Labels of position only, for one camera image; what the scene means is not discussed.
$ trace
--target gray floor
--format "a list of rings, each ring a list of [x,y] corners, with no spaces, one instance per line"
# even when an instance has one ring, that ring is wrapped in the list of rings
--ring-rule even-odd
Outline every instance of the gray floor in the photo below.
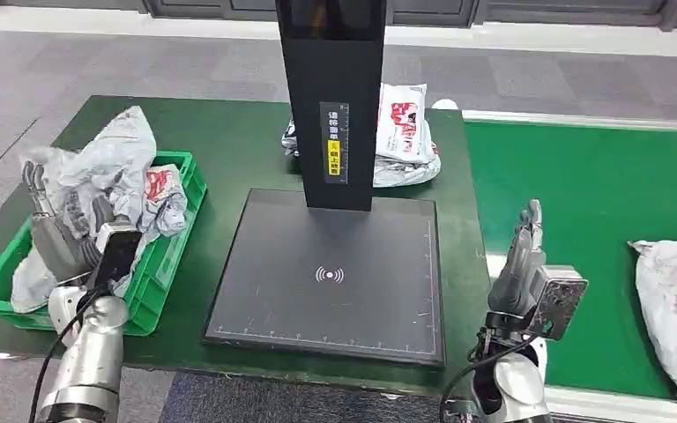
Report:
[[[389,46],[383,79],[427,83],[429,104],[450,98],[467,109],[677,119],[677,58]],[[91,94],[288,99],[276,41],[0,33],[0,204],[18,182],[19,152],[50,144]],[[0,360],[0,422],[25,418],[38,366]],[[127,371],[121,422],[157,421],[173,376]]]

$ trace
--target table edge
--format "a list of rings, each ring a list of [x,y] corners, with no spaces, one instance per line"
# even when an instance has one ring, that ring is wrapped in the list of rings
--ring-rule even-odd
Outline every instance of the table edge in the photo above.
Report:
[[[541,113],[496,112],[462,110],[468,122],[527,122],[560,124],[568,126],[591,126],[597,128],[631,128],[639,130],[677,130],[677,120],[597,117],[587,115],[550,115]]]

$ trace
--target green table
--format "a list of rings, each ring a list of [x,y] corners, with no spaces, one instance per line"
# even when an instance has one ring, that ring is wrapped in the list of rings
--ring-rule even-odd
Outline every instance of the green table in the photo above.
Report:
[[[429,117],[435,139],[445,151],[444,160],[456,166],[449,166],[429,185],[377,192],[437,201],[443,297],[447,304],[446,352],[450,363],[445,372],[377,360],[202,345],[206,315],[249,189],[302,188],[301,177],[279,143],[289,120],[289,106],[92,97],[55,146],[82,147],[131,105],[144,110],[160,150],[193,153],[209,190],[158,329],[148,338],[126,337],[126,364],[422,394],[438,393],[446,377],[465,364],[465,356],[475,344],[476,331],[484,318],[488,278],[459,113],[435,112]],[[18,189],[0,209],[0,252],[28,213],[26,193]],[[0,352],[44,354],[54,337],[55,334],[47,332],[17,330],[0,320]]]
[[[626,241],[677,239],[677,130],[653,125],[613,130],[597,128],[602,124],[590,120],[562,127],[533,124],[533,116],[495,122],[501,116],[491,115],[471,115],[464,125],[459,112],[429,111],[443,171],[431,183],[376,194],[437,202],[449,363],[442,371],[200,344],[249,188],[301,189],[300,177],[278,142],[289,107],[92,97],[55,145],[81,147],[130,105],[145,111],[161,150],[193,152],[209,193],[159,328],[148,338],[126,338],[126,364],[439,394],[444,382],[466,364],[484,317],[489,288],[485,257],[504,254],[517,211],[530,197],[539,197],[549,262],[573,264],[591,281],[566,338],[550,345],[547,381],[673,397],[647,342],[633,288],[634,257]],[[28,213],[26,194],[18,189],[0,209],[0,252]],[[0,352],[44,354],[53,337],[16,330],[0,320]]]

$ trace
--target yellow label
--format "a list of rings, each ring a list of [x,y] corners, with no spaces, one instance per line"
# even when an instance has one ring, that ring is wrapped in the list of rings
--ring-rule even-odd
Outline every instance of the yellow label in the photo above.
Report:
[[[328,174],[341,175],[341,142],[335,139],[328,140]]]

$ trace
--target green plastic crate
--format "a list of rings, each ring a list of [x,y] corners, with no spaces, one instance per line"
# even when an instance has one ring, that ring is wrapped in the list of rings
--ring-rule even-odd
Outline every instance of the green plastic crate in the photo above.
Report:
[[[125,326],[126,335],[144,337],[157,328],[185,244],[188,242],[201,203],[204,202],[206,182],[201,177],[193,156],[189,152],[157,152],[153,165],[169,164],[176,165],[180,170],[182,186],[188,197],[188,209],[185,212],[188,227],[176,236],[170,238],[161,236],[146,247],[123,296],[128,304],[130,316]],[[20,329],[54,330],[47,307],[21,315],[14,312],[9,302],[11,275],[31,247],[30,219],[27,219],[0,255],[0,317]]]

